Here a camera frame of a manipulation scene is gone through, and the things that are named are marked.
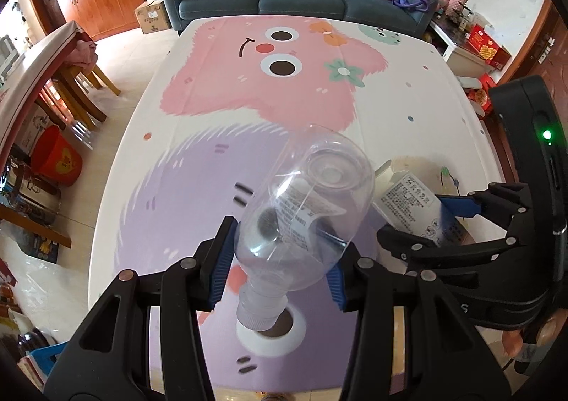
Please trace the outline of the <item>white printed carton box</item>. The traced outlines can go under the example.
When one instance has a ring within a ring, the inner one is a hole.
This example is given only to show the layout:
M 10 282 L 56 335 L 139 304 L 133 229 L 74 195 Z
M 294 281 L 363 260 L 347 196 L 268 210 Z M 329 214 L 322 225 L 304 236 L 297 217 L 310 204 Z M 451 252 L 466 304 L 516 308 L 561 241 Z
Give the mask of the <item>white printed carton box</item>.
M 428 238 L 437 246 L 469 240 L 461 222 L 411 171 L 395 170 L 388 160 L 376 169 L 375 177 L 373 208 L 393 228 Z

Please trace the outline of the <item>clear plastic bottle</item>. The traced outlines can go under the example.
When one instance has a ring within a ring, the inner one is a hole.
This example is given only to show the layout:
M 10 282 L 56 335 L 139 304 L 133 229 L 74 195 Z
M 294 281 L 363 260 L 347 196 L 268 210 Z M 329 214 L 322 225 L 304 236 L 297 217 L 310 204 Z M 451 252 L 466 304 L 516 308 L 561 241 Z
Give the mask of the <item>clear plastic bottle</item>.
M 290 135 L 235 235 L 247 276 L 237 308 L 242 326 L 269 330 L 289 292 L 313 286 L 339 262 L 369 211 L 375 180 L 347 137 L 319 125 Z

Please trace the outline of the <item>blue plastic stool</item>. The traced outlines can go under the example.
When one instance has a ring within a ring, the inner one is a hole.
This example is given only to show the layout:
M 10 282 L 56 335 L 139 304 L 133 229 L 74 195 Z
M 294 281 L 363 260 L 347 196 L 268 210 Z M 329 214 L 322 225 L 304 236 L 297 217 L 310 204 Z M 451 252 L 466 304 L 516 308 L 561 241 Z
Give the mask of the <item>blue plastic stool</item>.
M 65 347 L 66 343 L 61 342 L 27 352 L 18 361 L 17 366 L 38 389 L 42 390 Z

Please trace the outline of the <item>brown wooden door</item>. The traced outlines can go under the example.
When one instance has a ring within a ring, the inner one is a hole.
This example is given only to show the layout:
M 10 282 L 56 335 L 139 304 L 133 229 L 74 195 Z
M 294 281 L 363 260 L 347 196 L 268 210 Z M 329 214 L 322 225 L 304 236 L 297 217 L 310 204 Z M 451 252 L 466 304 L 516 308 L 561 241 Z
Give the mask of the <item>brown wooden door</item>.
M 567 27 L 551 0 L 544 0 L 536 22 L 499 84 L 540 75 L 553 96 L 567 94 Z

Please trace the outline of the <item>white side cabinet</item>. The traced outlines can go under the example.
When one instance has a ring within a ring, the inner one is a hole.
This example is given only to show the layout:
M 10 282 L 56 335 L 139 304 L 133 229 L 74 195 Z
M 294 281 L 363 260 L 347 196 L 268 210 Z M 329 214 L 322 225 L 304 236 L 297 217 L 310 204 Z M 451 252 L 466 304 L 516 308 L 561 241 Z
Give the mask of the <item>white side cabinet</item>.
M 479 78 L 491 71 L 491 66 L 476 54 L 466 42 L 465 36 L 442 18 L 430 21 L 425 37 L 438 50 L 449 69 L 456 76 Z

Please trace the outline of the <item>red gift box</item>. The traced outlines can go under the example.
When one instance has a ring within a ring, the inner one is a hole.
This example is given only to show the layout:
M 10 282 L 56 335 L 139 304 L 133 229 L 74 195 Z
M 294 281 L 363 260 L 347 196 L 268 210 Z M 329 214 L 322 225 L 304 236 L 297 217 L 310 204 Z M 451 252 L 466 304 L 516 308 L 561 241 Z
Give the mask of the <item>red gift box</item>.
M 467 43 L 480 55 L 484 63 L 495 70 L 502 70 L 511 59 L 511 54 L 495 42 L 478 24 L 472 26 Z

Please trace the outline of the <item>red bucket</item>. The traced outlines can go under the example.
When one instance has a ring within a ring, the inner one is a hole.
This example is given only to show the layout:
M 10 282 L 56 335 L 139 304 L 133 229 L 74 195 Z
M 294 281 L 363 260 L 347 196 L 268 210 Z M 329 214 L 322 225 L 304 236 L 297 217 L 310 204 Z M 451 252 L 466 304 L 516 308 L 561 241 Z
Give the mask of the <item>red bucket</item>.
M 30 166 L 35 174 L 53 180 L 58 185 L 70 187 L 81 174 L 83 158 L 65 139 L 60 128 L 52 125 L 38 138 Z

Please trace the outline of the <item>cartoon monster tablecloth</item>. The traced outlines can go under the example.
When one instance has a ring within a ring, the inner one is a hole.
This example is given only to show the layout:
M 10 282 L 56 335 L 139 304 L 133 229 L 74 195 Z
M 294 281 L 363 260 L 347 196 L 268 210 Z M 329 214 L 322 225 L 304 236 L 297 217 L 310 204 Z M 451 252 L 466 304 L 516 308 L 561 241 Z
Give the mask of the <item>cartoon monster tablecloth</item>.
M 504 181 L 487 130 L 429 43 L 315 17 L 192 22 L 165 56 L 119 144 L 94 230 L 88 303 L 115 275 L 163 271 L 192 256 L 222 218 L 240 219 L 289 132 L 318 124 L 377 169 L 410 169 L 433 192 Z M 356 314 L 326 281 L 289 294 L 292 327 L 265 337 L 235 316 L 246 275 L 234 262 L 222 301 L 198 318 L 217 394 L 338 400 Z

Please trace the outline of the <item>wooden dining table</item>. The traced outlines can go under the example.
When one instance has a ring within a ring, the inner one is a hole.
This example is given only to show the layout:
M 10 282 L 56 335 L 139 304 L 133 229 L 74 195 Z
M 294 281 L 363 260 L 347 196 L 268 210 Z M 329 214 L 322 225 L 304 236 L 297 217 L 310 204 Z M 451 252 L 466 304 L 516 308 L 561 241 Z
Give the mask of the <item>wooden dining table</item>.
M 65 65 L 77 44 L 95 47 L 88 33 L 75 21 L 66 23 L 22 54 L 1 89 L 1 167 L 40 91 Z

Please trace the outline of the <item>cardboard box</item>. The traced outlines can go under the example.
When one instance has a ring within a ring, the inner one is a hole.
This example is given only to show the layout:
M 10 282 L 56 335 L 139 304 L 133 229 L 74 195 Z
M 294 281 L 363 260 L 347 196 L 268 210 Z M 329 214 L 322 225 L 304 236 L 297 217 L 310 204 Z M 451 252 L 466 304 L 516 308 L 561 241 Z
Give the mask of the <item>cardboard box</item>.
M 162 0 L 145 1 L 135 10 L 139 27 L 145 35 L 169 30 L 171 24 Z

